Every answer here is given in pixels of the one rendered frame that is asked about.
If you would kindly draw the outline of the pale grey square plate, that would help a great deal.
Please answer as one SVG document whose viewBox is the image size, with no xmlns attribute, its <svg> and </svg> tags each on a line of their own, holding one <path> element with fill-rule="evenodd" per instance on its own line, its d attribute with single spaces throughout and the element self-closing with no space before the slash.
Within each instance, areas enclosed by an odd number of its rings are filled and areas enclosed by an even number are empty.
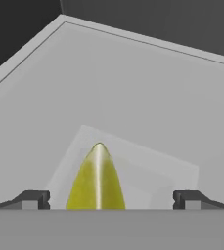
<svg viewBox="0 0 224 250">
<path fill-rule="evenodd" d="M 80 164 L 96 143 L 112 156 L 128 209 L 170 209 L 175 190 L 198 187 L 198 166 L 83 125 L 46 186 L 53 209 L 66 207 Z"/>
</svg>

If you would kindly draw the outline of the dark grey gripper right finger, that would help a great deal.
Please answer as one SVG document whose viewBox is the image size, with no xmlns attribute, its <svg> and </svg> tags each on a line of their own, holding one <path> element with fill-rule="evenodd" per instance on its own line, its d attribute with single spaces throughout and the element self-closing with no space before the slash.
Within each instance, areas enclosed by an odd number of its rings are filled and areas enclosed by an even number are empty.
<svg viewBox="0 0 224 250">
<path fill-rule="evenodd" d="M 174 210 L 224 209 L 224 203 L 211 200 L 198 190 L 174 190 Z"/>
</svg>

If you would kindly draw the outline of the yellow lemon wedge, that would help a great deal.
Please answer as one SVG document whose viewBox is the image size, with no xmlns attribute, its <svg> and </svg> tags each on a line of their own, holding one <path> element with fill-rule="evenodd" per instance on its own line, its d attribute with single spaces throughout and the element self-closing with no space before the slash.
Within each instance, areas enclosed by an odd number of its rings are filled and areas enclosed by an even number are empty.
<svg viewBox="0 0 224 250">
<path fill-rule="evenodd" d="M 125 201 L 112 157 L 96 143 L 80 165 L 67 200 L 67 210 L 124 209 Z"/>
</svg>

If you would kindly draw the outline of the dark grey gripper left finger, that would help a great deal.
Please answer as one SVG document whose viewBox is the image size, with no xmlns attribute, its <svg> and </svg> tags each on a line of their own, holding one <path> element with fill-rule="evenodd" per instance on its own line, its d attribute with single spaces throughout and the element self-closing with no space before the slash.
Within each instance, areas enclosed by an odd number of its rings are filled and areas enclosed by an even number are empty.
<svg viewBox="0 0 224 250">
<path fill-rule="evenodd" d="M 25 190 L 12 200 L 0 203 L 0 209 L 49 210 L 49 190 Z"/>
</svg>

